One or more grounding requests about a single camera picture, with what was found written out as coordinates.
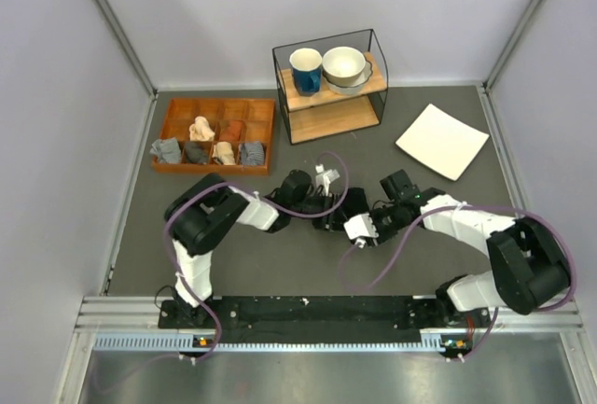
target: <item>rolled sock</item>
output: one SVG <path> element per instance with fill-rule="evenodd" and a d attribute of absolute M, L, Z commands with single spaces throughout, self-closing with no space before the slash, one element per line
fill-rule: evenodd
<path fill-rule="evenodd" d="M 220 141 L 239 141 L 241 131 L 243 130 L 242 121 L 231 121 L 226 129 L 222 131 L 218 140 Z"/>
<path fill-rule="evenodd" d="M 241 143 L 241 164 L 244 166 L 263 166 L 265 164 L 265 151 L 263 145 L 258 142 Z"/>
<path fill-rule="evenodd" d="M 149 153 L 158 157 L 158 163 L 178 164 L 183 158 L 176 138 L 154 141 Z"/>
<path fill-rule="evenodd" d="M 203 148 L 195 141 L 185 142 L 185 155 L 187 156 L 187 160 L 191 163 L 207 164 L 207 161 L 209 160 L 209 157 Z"/>
<path fill-rule="evenodd" d="M 209 127 L 206 117 L 196 117 L 195 122 L 188 128 L 190 141 L 212 141 L 215 132 Z"/>
<path fill-rule="evenodd" d="M 214 160 L 220 164 L 232 165 L 234 162 L 234 152 L 232 145 L 228 141 L 220 141 L 214 146 Z"/>

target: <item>beige sock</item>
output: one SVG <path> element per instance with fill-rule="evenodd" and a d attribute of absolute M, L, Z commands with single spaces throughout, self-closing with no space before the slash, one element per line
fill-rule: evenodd
<path fill-rule="evenodd" d="M 234 162 L 234 152 L 232 151 L 232 145 L 228 141 L 220 141 L 214 146 L 214 159 L 219 161 L 220 164 L 230 166 L 236 164 Z"/>
<path fill-rule="evenodd" d="M 195 123 L 190 125 L 188 132 L 190 141 L 212 141 L 215 135 L 206 117 L 196 117 Z"/>

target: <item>gray floor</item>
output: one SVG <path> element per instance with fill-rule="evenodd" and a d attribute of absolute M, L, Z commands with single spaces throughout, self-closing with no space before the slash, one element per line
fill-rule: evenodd
<path fill-rule="evenodd" d="M 95 353 L 97 382 L 110 388 L 154 356 Z M 99 396 L 89 379 L 80 404 L 580 403 L 557 334 L 495 334 L 474 360 L 438 355 L 220 354 L 192 368 L 165 359 Z"/>
<path fill-rule="evenodd" d="M 157 174 L 150 167 L 148 148 L 158 137 L 168 103 L 174 96 L 274 97 L 275 91 L 203 91 L 161 93 L 146 142 L 146 159 L 137 178 L 110 295 L 151 296 L 174 283 L 174 270 L 161 246 L 162 213 L 182 192 L 199 180 L 189 174 Z M 441 188 L 460 200 L 476 204 L 509 204 L 507 188 L 492 141 L 457 182 L 441 177 L 398 149 L 396 138 L 429 104 L 487 132 L 474 87 L 390 89 L 382 125 L 336 135 L 302 145 L 288 143 L 276 117 L 271 175 L 237 176 L 235 181 L 269 192 L 292 169 L 313 173 L 324 150 L 338 152 L 350 169 L 352 186 L 364 187 L 369 203 L 385 199 L 380 179 L 405 169 L 421 189 Z M 336 188 L 341 189 L 340 181 Z M 380 247 L 357 252 L 347 277 L 364 284 L 373 279 L 392 256 L 397 238 Z M 342 234 L 314 230 L 308 221 L 294 220 L 277 234 L 235 226 L 216 249 L 212 282 L 217 295 L 342 295 L 337 266 L 349 247 Z M 417 230 L 395 267 L 371 291 L 378 295 L 433 293 L 438 285 L 464 273 L 484 272 L 487 259 L 477 251 L 432 232 Z"/>

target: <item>orange wooden box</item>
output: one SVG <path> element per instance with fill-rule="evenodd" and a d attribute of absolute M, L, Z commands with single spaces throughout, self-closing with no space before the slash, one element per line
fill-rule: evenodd
<path fill-rule="evenodd" d="M 220 99 L 220 98 L 174 98 L 170 101 L 168 114 L 161 128 L 160 138 L 176 138 L 183 152 L 180 164 L 158 163 L 153 157 L 151 166 L 159 173 L 168 174 L 245 174 L 268 175 L 271 161 L 271 139 L 273 137 L 273 117 L 275 115 L 275 101 L 272 99 Z M 215 131 L 214 141 L 198 142 L 209 156 L 207 164 L 195 164 L 187 161 L 184 143 L 189 141 L 190 125 L 195 117 L 203 116 Z M 214 145 L 222 130 L 226 129 L 231 120 L 243 123 L 243 130 L 239 141 L 230 142 L 237 163 L 241 162 L 239 144 L 258 141 L 265 150 L 265 164 L 263 166 L 226 166 L 214 161 Z"/>

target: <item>mug handle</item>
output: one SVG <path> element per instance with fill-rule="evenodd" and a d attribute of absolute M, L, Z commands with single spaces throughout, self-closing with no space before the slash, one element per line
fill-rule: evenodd
<path fill-rule="evenodd" d="M 313 86 L 310 90 L 319 91 L 319 83 L 320 83 L 319 76 L 315 73 L 311 73 L 309 75 L 309 79 L 310 79 L 311 83 L 313 84 Z"/>

